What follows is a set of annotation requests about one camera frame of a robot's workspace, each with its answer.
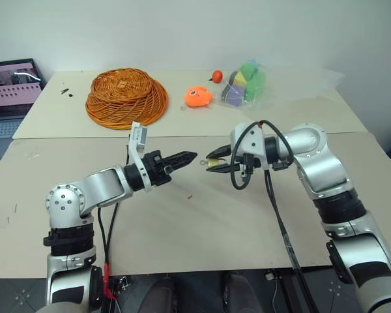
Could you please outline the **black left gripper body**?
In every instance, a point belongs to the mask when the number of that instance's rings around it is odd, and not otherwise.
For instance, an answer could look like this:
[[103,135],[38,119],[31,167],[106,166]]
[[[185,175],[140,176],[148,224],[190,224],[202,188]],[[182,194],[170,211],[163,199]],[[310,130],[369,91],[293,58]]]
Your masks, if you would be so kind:
[[144,154],[143,165],[152,186],[161,186],[172,180],[170,174],[173,172],[173,166],[167,158],[162,157],[160,150]]

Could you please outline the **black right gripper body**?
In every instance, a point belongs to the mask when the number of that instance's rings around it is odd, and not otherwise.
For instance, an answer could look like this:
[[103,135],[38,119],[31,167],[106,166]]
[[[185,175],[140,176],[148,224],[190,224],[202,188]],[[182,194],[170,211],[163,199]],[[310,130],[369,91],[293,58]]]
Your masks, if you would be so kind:
[[231,154],[226,164],[229,164],[233,168],[234,172],[239,172],[242,177],[252,175],[254,170],[260,167],[260,161],[258,158],[252,155],[236,156],[234,162],[231,163]]

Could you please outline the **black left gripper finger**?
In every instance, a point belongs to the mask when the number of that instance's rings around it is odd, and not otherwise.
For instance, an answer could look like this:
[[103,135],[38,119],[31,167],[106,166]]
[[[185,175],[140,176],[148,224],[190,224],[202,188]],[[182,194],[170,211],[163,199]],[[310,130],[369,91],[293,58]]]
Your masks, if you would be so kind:
[[192,163],[194,159],[190,157],[176,157],[164,159],[164,172],[170,175],[175,170],[181,169]]
[[191,151],[182,151],[180,153],[168,156],[162,159],[165,165],[189,165],[195,158],[197,153]]

